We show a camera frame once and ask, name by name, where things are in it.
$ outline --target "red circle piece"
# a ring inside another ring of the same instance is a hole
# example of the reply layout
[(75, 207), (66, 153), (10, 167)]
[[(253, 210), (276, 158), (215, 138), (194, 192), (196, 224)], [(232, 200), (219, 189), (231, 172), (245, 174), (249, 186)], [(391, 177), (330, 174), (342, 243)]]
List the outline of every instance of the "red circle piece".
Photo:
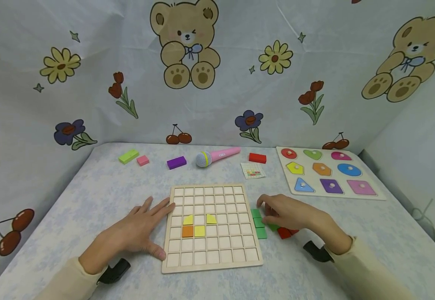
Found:
[(289, 148), (284, 148), (281, 150), (281, 154), (285, 157), (285, 158), (289, 158), (289, 159), (296, 159), (298, 157), (298, 155), (296, 154), (296, 152), (294, 152), (292, 149)]

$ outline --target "cream sleeve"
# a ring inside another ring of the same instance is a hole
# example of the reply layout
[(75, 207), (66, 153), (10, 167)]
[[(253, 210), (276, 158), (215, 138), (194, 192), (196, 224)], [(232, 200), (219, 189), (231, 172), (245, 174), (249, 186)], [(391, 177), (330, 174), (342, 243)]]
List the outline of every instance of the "cream sleeve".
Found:
[(351, 237), (352, 246), (343, 255), (325, 249), (334, 260), (336, 268), (347, 282), (366, 300), (410, 300), (411, 292), (376, 258), (374, 253), (357, 237)]
[(89, 275), (77, 257), (71, 258), (34, 300), (88, 300), (105, 270)]

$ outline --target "lime green block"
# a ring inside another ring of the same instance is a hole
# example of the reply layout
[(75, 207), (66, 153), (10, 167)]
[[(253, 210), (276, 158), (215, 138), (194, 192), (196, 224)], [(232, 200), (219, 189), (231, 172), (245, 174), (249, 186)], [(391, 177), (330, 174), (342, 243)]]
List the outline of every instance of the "lime green block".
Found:
[(138, 156), (139, 156), (139, 152), (136, 151), (135, 149), (132, 149), (128, 153), (121, 155), (119, 157), (119, 161), (122, 162), (123, 164), (127, 164), (128, 162), (132, 161)]
[(253, 218), (261, 218), (261, 212), (259, 209), (251, 209), (250, 213), (252, 214)]
[(265, 228), (256, 228), (256, 235), (257, 235), (259, 240), (267, 239), (267, 237), (268, 237), (268, 234), (266, 233)]
[(264, 223), (263, 223), (263, 219), (261, 217), (259, 218), (254, 218), (254, 226), (256, 228), (264, 228)]
[(274, 225), (274, 224), (268, 224), (269, 229), (271, 229), (271, 231), (277, 231), (279, 226), (278, 225)]

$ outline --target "table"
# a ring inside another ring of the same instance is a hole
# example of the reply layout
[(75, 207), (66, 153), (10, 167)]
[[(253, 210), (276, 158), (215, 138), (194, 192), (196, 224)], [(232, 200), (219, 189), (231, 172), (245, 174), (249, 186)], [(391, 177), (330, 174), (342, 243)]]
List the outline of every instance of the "table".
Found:
[[(150, 163), (143, 167), (135, 161), (121, 164), (118, 157), (133, 148), (147, 155)], [(139, 143), (107, 143), (95, 148), (0, 276), (0, 299), (31, 299), (95, 235), (149, 195), (155, 203), (169, 196), (173, 185), (244, 183), (251, 208), (263, 193), (295, 197), (275, 148), (243, 147), (240, 154), (208, 168), (196, 167), (198, 152), (221, 148)], [(247, 162), (249, 152), (267, 155), (265, 178), (244, 178), (240, 162)], [(168, 170), (166, 161), (181, 155), (188, 164)], [(388, 201), (300, 199), (327, 211), (347, 233), (363, 239), (418, 299), (435, 300), (435, 243), (391, 193), (382, 189)], [(157, 244), (164, 244), (165, 225), (163, 220), (154, 230), (152, 239)], [(287, 240), (267, 232), (268, 239), (260, 240), (261, 267), (163, 275), (157, 259), (127, 253), (123, 257), (131, 268), (116, 284), (101, 284), (92, 299), (348, 299), (350, 288), (332, 263), (316, 262), (303, 250), (309, 240), (322, 246), (312, 232), (302, 230)]]

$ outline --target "microphone head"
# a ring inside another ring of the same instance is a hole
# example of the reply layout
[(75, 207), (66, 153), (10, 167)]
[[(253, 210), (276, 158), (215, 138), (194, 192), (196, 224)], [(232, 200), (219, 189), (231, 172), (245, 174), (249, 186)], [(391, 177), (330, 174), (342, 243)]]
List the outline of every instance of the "microphone head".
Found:
[(196, 164), (198, 167), (207, 167), (213, 162), (213, 159), (211, 157), (211, 153), (207, 151), (203, 151), (196, 155)]

